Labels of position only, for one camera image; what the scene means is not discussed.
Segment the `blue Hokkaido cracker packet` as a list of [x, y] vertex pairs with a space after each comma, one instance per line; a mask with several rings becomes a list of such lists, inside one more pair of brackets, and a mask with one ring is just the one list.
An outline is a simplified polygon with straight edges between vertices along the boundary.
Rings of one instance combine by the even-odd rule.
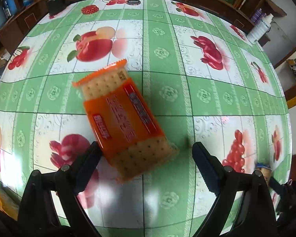
[[262, 175], [264, 176], [264, 179], [266, 181], [266, 184], [269, 185], [270, 178], [272, 176], [272, 169], [269, 165], [265, 165], [262, 163], [256, 163], [256, 170], [259, 170]]

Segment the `orange cracker packet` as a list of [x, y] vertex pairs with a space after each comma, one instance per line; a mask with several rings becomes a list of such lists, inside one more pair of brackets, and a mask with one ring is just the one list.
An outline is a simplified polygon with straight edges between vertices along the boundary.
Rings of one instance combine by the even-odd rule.
[[126, 59], [119, 60], [72, 83], [81, 90], [103, 155], [122, 182], [152, 170], [175, 154], [126, 64]]

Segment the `yellow-rimmed white tray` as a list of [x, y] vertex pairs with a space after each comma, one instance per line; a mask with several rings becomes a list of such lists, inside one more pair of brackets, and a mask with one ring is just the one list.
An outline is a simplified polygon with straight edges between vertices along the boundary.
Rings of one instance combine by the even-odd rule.
[[0, 188], [0, 211], [17, 221], [19, 205], [2, 188]]

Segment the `white spray bottle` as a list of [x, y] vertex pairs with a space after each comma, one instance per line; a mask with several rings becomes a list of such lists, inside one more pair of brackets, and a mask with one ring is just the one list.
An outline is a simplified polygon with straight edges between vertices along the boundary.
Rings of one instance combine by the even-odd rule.
[[253, 29], [251, 29], [249, 34], [246, 36], [250, 43], [254, 44], [255, 42], [259, 41], [262, 36], [270, 30], [273, 17], [274, 16], [270, 13], [258, 20], [255, 27], [253, 27]]

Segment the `purple bottles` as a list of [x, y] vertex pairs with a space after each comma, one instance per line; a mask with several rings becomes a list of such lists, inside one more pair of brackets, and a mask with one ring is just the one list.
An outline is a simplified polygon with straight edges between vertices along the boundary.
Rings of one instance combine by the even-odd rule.
[[261, 8], [259, 8], [254, 12], [250, 19], [256, 25], [261, 20], [261, 18], [264, 18], [265, 16], [266, 13]]

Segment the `black cylinder on table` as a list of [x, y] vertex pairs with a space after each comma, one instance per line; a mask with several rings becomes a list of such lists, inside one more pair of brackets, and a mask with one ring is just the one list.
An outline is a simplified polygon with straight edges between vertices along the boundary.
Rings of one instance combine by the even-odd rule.
[[66, 0], [48, 0], [46, 5], [49, 15], [54, 16], [67, 7], [67, 2]]

